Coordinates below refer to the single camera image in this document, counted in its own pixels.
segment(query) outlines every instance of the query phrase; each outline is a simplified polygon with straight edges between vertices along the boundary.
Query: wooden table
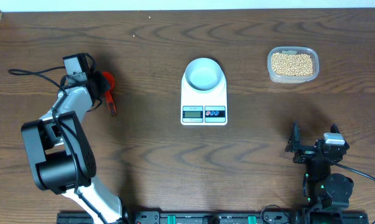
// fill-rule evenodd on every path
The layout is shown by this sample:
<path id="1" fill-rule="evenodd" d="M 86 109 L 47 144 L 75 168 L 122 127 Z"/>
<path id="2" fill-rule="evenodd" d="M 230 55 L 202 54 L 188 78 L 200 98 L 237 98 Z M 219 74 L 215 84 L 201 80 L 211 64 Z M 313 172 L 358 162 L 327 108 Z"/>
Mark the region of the wooden table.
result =
<path id="1" fill-rule="evenodd" d="M 267 54 L 314 49 L 310 83 L 272 83 Z M 81 210 L 32 181 L 20 127 L 38 119 L 57 89 L 10 68 L 39 71 L 89 52 L 116 78 L 118 109 L 83 121 L 98 176 L 132 208 L 298 208 L 304 166 L 284 152 L 293 121 L 313 144 L 337 123 L 351 149 L 342 164 L 375 176 L 375 9 L 6 13 L 0 25 L 0 223 L 54 223 Z M 180 81 L 198 57 L 217 59 L 228 79 L 225 127 L 180 124 Z M 60 81 L 64 73 L 48 73 Z M 375 219 L 375 183 L 354 180 L 350 209 Z"/>

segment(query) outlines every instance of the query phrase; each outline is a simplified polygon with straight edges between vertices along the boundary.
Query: plastic container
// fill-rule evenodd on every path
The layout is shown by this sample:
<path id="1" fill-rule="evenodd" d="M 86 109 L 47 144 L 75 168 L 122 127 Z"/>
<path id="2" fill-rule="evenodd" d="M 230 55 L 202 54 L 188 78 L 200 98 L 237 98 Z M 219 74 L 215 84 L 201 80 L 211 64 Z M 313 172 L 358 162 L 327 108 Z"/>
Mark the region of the plastic container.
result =
<path id="1" fill-rule="evenodd" d="M 282 54 L 307 54 L 313 62 L 313 75 L 309 77 L 289 77 L 276 74 L 272 69 L 272 55 L 274 53 Z M 320 71 L 320 64 L 316 52 L 307 47 L 276 47 L 270 51 L 267 56 L 267 69 L 269 71 L 270 79 L 276 83 L 303 83 L 315 79 Z"/>

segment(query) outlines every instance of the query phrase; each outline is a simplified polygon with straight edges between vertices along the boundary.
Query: black cable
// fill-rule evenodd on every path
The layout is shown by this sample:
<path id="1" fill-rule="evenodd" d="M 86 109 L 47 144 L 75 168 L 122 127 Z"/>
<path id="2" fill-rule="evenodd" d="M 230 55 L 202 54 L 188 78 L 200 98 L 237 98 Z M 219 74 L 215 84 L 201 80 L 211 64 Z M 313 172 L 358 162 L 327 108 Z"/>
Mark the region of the black cable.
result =
<path id="1" fill-rule="evenodd" d="M 344 166 L 344 165 L 338 164 L 338 163 L 332 161 L 332 160 L 331 160 L 330 158 L 328 158 L 327 156 L 324 156 L 324 158 L 327 160 L 327 162 L 329 162 L 329 163 L 332 164 L 332 165 L 335 165 L 335 166 L 337 166 L 337 167 L 340 167 L 340 168 L 346 169 L 346 170 L 348 170 L 348 171 L 350 171 L 350 172 L 354 172 L 354 173 L 356 173 L 356 174 L 362 175 L 363 177 L 367 177 L 368 179 L 375 181 L 375 177 L 373 177 L 373 176 L 371 176 L 371 175 L 369 175 L 369 174 L 366 174 L 366 173 L 361 172 L 361 171 L 358 171 L 358 170 L 356 170 L 356 169 L 353 169 L 353 168 L 350 168 L 350 167 L 347 167 L 347 166 Z"/>
<path id="2" fill-rule="evenodd" d="M 88 58 L 90 58 L 90 60 L 92 60 L 92 66 L 90 67 L 90 71 L 93 73 L 94 70 L 96 70 L 96 61 L 94 60 L 94 58 L 88 54 L 88 53 L 85 53 L 86 56 L 88 56 Z"/>
<path id="3" fill-rule="evenodd" d="M 96 66 L 95 60 L 90 55 L 88 55 L 88 56 L 89 56 L 90 59 L 92 59 L 93 64 Z M 93 212 L 95 212 L 97 214 L 97 216 L 99 217 L 99 219 L 104 224 L 108 224 L 107 221 L 104 219 L 104 216 L 99 211 L 97 211 L 97 209 L 95 209 L 95 207 L 92 206 L 92 204 L 90 204 L 89 201 L 87 201 L 87 199 L 84 198 L 84 196 L 81 193 L 78 192 L 79 182 L 80 182 L 80 173 L 79 173 L 80 167 L 79 167 L 79 162 L 78 162 L 78 159 L 77 159 L 77 155 L 75 154 L 74 148 L 71 145 L 71 142 L 70 142 L 68 136 L 66 135 L 65 131 L 63 130 L 62 126 L 64 126 L 73 135 L 73 137 L 76 140 L 78 140 L 78 136 L 76 135 L 76 133 L 70 127 L 68 127 L 62 121 L 59 121 L 58 118 L 56 117 L 58 107 L 63 103 L 63 101 L 65 100 L 65 98 L 68 96 L 67 92 L 64 89 L 64 84 L 65 84 L 67 75 L 65 75 L 65 76 L 62 77 L 62 79 L 60 80 L 60 85 L 59 85 L 57 82 L 53 81 L 52 79 L 50 79 L 50 78 L 48 78 L 48 77 L 40 74 L 40 73 L 45 73 L 45 72 L 49 72 L 49 71 L 56 70 L 56 69 L 61 69 L 61 68 L 65 68 L 65 67 L 64 66 L 62 66 L 62 67 L 54 67 L 54 68 L 46 69 L 46 70 L 39 71 L 39 72 L 31 72 L 31 71 L 27 71 L 27 70 L 21 70 L 21 69 L 15 69 L 14 68 L 14 69 L 9 69 L 8 72 L 11 75 L 36 75 L 36 76 L 38 76 L 40 78 L 43 78 L 43 79 L 49 81 L 50 83 L 52 83 L 53 85 L 55 85 L 57 88 L 59 88 L 59 90 L 61 90 L 63 92 L 63 96 L 59 99 L 59 101 L 56 103 L 56 105 L 52 108 L 52 118 L 53 118 L 53 121 L 54 121 L 56 127 L 60 131 L 60 134 L 62 135 L 62 137 L 63 137 L 63 139 L 65 141 L 65 144 L 68 146 L 68 148 L 69 148 L 69 150 L 71 152 L 71 156 L 72 156 L 73 162 L 74 162 L 74 166 L 75 166 L 75 187 L 74 187 L 74 194 L 78 195 L 78 198 L 81 199 L 90 210 L 92 210 Z M 92 110 L 97 109 L 97 107 L 99 107 L 102 104 L 103 101 L 101 99 L 99 99 L 99 101 L 100 101 L 100 103 L 94 109 L 92 109 Z"/>
<path id="4" fill-rule="evenodd" d="M 71 135 L 75 138 L 75 140 L 78 141 L 78 135 L 68 126 L 66 125 L 63 121 L 58 121 L 60 123 L 61 126 L 63 126 L 68 132 L 71 133 Z M 78 195 L 78 198 L 81 199 L 85 204 L 86 206 L 88 206 L 88 208 L 90 210 L 92 210 L 93 212 L 95 212 L 97 214 L 97 216 L 99 217 L 99 219 L 104 223 L 104 224 L 108 224 L 107 221 L 104 219 L 104 216 L 99 212 L 97 211 L 97 209 L 95 209 L 94 206 L 92 206 L 91 203 L 89 203 L 89 201 L 84 198 L 84 196 L 82 195 L 82 193 L 80 192 L 75 192 L 74 191 L 74 194 L 77 194 Z"/>
<path id="5" fill-rule="evenodd" d="M 67 86 L 64 87 L 65 90 L 69 89 L 69 88 L 74 88 L 74 87 L 78 87 L 78 86 L 84 86 L 88 84 L 88 81 L 83 81 L 83 82 L 76 82 L 76 83 L 73 83 L 73 84 L 68 84 Z"/>
<path id="6" fill-rule="evenodd" d="M 340 212 L 339 212 L 339 216 L 341 217 L 341 224 L 345 224 L 345 222 L 343 221 L 344 218 L 342 217 L 342 214 L 343 214 L 343 212 L 340 211 Z"/>
<path id="7" fill-rule="evenodd" d="M 262 220 L 262 222 L 264 222 L 265 224 L 270 224 L 268 221 L 266 221 L 266 220 L 263 218 L 263 213 L 264 213 L 264 211 L 265 211 L 266 209 L 268 209 L 269 207 L 277 207 L 278 209 L 281 210 L 281 212 L 285 215 L 285 217 L 288 218 L 288 222 L 285 222 L 285 223 L 282 223 L 282 224 L 286 224 L 286 223 L 289 223 L 289 222 L 291 221 L 291 217 L 290 217 L 289 215 L 287 215 L 281 207 L 279 207 L 278 205 L 268 205 L 268 206 L 264 207 L 263 210 L 261 211 L 261 220 Z"/>
<path id="8" fill-rule="evenodd" d="M 303 184 L 302 184 L 302 189 L 303 189 L 303 196 L 307 197 L 306 195 L 306 181 L 307 181 L 307 173 L 303 175 Z"/>
<path id="9" fill-rule="evenodd" d="M 62 67 L 50 68 L 50 69 L 44 70 L 44 72 L 51 71 L 51 70 L 54 70 L 54 69 L 59 69 L 59 68 L 62 68 Z M 31 71 L 15 69 L 15 68 L 9 69 L 7 72 L 9 72 L 9 74 L 11 74 L 11 75 L 36 75 L 40 78 L 43 78 L 43 79 L 49 81 L 50 83 L 57 86 L 57 88 L 59 88 L 60 90 L 62 90 L 65 93 L 64 89 L 57 82 L 55 82 L 52 79 L 46 77 L 45 75 L 41 75 L 39 72 L 31 72 Z"/>
<path id="10" fill-rule="evenodd" d="M 101 99 L 98 99 L 98 101 L 99 101 L 99 103 L 97 104 L 97 106 L 95 108 L 93 108 L 92 110 L 88 110 L 88 112 L 94 111 L 95 109 L 97 109 L 103 103 L 103 100 L 101 100 Z"/>

